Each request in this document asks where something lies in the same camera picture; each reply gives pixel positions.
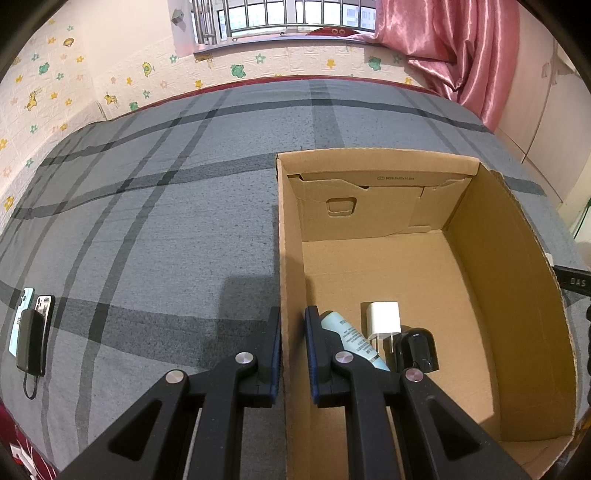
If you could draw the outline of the brown cardboard box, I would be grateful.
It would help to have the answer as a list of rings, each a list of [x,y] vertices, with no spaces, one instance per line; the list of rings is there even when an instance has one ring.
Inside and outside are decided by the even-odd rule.
[[[345,479],[345,412],[311,400],[304,309],[356,328],[394,301],[435,338],[435,382],[533,478],[579,405],[566,305],[499,173],[473,157],[381,148],[281,153],[280,306],[287,475]]]

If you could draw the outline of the black cylindrical cap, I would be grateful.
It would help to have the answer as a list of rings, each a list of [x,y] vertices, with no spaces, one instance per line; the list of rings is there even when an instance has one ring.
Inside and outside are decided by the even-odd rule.
[[[425,328],[410,328],[399,334],[393,348],[399,373],[411,368],[430,373],[440,368],[434,336]]]

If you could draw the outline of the light green smartphone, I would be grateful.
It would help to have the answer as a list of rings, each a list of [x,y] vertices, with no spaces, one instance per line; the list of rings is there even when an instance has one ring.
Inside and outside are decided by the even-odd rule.
[[[19,337],[22,314],[24,311],[26,311],[30,308],[31,302],[33,300],[33,296],[34,296],[34,289],[30,288],[30,287],[25,287],[22,294],[21,294],[19,303],[17,305],[17,309],[16,309],[16,313],[15,313],[15,317],[14,317],[14,321],[13,321],[13,325],[12,325],[11,335],[10,335],[9,347],[8,347],[8,351],[13,357],[15,357],[17,355],[17,345],[18,345],[18,337]]]

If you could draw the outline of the grey plaid bed cover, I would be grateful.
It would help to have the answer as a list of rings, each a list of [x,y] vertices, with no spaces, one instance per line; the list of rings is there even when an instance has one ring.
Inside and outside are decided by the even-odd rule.
[[[477,156],[505,176],[545,251],[583,266],[541,186],[456,103],[346,79],[172,100],[68,135],[2,233],[2,337],[25,288],[55,299],[35,399],[1,358],[10,430],[63,469],[166,371],[242,347],[280,302],[276,155],[339,147]]]

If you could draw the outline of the light blue tube bottle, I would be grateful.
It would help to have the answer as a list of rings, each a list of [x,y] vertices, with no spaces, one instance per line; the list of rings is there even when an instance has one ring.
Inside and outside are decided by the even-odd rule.
[[[322,328],[339,335],[342,349],[370,361],[377,369],[389,371],[386,362],[366,337],[338,312],[332,311],[321,320]]]

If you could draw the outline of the barred window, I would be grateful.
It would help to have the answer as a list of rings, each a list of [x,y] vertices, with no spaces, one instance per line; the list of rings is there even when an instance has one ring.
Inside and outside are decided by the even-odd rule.
[[[202,45],[264,35],[346,37],[376,28],[372,0],[191,1],[195,40]]]

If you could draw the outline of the small white plug charger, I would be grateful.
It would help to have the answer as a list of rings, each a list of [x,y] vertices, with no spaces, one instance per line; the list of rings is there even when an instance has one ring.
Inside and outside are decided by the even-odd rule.
[[[392,342],[402,333],[400,307],[396,301],[370,302],[366,311],[366,330],[370,344],[377,352],[385,340]]]

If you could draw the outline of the pink satin curtain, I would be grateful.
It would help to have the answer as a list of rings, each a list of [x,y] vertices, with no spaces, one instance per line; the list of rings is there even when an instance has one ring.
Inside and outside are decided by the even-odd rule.
[[[379,1],[375,32],[353,38],[403,54],[430,89],[497,128],[517,64],[517,1]]]

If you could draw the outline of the beige wardrobe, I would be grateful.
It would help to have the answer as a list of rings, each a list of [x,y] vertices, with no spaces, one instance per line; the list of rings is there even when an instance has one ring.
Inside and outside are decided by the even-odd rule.
[[[590,93],[550,31],[519,8],[512,88],[497,135],[567,225],[590,197]]]

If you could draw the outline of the phone with dark case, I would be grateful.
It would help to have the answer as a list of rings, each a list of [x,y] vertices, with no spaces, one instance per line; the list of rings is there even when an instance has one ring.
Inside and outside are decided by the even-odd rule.
[[[53,314],[53,306],[55,297],[53,295],[40,295],[37,297],[35,310],[39,312],[42,317],[40,347],[39,347],[39,373],[38,376],[44,376],[46,370],[46,357],[48,337],[51,326],[51,319]]]

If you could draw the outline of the black power bank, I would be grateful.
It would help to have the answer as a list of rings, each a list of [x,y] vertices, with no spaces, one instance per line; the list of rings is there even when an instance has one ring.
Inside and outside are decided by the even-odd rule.
[[[24,373],[25,397],[33,400],[38,380],[45,373],[45,317],[35,309],[27,309],[21,315],[16,366]]]

